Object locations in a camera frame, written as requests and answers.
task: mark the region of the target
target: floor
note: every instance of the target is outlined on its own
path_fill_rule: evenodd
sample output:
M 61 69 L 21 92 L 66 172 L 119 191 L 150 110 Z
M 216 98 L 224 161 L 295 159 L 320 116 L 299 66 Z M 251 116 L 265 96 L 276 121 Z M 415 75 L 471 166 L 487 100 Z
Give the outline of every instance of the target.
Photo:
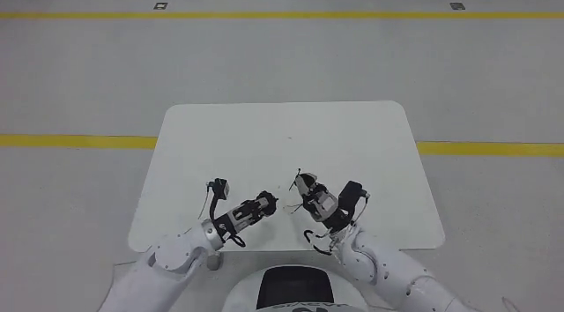
M 562 0 L 0 0 L 0 133 L 156 136 L 180 103 L 395 100 L 418 141 L 564 142 L 561 19 L 97 19 L 96 12 L 562 12 Z M 0 147 L 2 311 L 92 311 L 150 150 Z M 564 159 L 423 156 L 447 240 L 410 254 L 475 308 L 561 310 Z M 309 253 L 226 255 L 174 311 Z M 373 303 L 365 286 L 360 289 Z

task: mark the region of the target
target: table top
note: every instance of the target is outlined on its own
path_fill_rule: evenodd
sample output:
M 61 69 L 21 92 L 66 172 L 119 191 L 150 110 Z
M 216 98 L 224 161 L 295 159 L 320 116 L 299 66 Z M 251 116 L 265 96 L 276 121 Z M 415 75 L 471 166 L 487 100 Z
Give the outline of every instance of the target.
M 316 174 L 335 196 L 349 180 L 371 194 L 360 224 L 399 249 L 434 249 L 441 220 L 404 109 L 394 101 L 190 104 L 170 108 L 131 224 L 129 244 L 145 251 L 164 234 L 183 233 L 198 218 L 205 184 L 229 182 L 216 217 L 267 190 L 277 212 L 244 230 L 245 249 L 309 250 L 303 231 L 323 234 L 288 188 L 298 168 Z M 362 200 L 357 206 L 360 209 Z

